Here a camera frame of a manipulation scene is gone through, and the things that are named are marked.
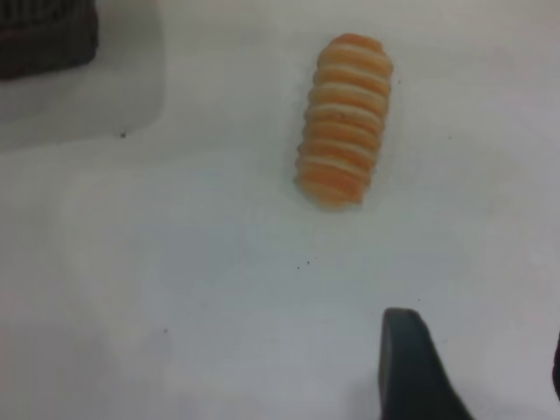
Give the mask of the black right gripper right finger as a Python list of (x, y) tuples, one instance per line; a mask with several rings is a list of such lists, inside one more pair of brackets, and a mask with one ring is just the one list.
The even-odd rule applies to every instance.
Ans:
[(556, 350), (553, 359), (553, 367), (551, 372), (551, 380), (556, 393), (556, 397), (560, 400), (560, 337), (556, 343)]

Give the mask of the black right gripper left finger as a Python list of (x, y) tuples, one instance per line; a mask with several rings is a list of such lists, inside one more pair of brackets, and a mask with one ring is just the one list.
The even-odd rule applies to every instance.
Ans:
[(411, 309), (383, 313), (378, 387), (384, 420), (473, 417), (449, 381), (428, 326)]

